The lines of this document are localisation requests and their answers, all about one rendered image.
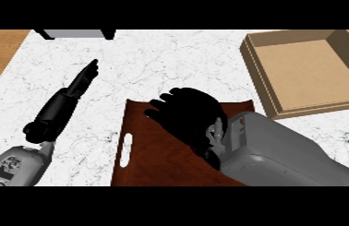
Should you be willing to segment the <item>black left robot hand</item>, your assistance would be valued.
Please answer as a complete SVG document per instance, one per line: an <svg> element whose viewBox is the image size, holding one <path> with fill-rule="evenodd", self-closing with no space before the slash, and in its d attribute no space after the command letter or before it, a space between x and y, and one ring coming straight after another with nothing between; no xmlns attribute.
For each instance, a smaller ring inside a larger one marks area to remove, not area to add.
<svg viewBox="0 0 349 226"><path fill-rule="evenodd" d="M40 144L53 142L69 122L78 100L97 76L97 60L81 69L66 88L59 89L46 102L37 117L23 128L26 141Z"/></svg>

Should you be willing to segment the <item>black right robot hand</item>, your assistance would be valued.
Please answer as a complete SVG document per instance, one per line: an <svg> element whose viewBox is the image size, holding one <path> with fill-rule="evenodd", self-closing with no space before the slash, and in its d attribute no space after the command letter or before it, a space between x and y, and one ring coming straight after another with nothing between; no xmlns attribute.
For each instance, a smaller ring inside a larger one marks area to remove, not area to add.
<svg viewBox="0 0 349 226"><path fill-rule="evenodd" d="M219 101L202 91L191 88L173 88L149 101L154 109L145 109L149 117L192 149L214 170L220 169L219 155L205 135L208 127L220 120L222 136L228 129L228 116Z"/></svg>

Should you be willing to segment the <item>brown wooden tray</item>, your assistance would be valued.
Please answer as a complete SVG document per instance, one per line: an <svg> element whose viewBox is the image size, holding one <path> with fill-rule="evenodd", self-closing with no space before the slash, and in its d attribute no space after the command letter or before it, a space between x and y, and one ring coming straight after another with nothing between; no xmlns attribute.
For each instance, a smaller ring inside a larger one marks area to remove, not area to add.
<svg viewBox="0 0 349 226"><path fill-rule="evenodd" d="M126 102L111 186L242 186L145 116L148 102Z"/></svg>

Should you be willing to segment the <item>cardboard box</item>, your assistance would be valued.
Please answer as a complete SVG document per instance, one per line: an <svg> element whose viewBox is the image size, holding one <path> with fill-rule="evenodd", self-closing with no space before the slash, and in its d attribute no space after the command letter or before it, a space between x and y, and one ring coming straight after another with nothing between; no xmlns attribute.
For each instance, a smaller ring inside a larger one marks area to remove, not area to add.
<svg viewBox="0 0 349 226"><path fill-rule="evenodd" d="M349 110L349 30L250 33L239 51L270 119Z"/></svg>

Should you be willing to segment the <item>grey and black appliance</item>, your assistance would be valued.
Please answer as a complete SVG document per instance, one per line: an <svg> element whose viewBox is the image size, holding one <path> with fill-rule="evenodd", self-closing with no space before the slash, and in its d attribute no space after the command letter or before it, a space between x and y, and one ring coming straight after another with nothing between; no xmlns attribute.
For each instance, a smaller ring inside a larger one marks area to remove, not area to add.
<svg viewBox="0 0 349 226"><path fill-rule="evenodd" d="M56 38L114 38L115 30L35 30L46 40Z"/></svg>

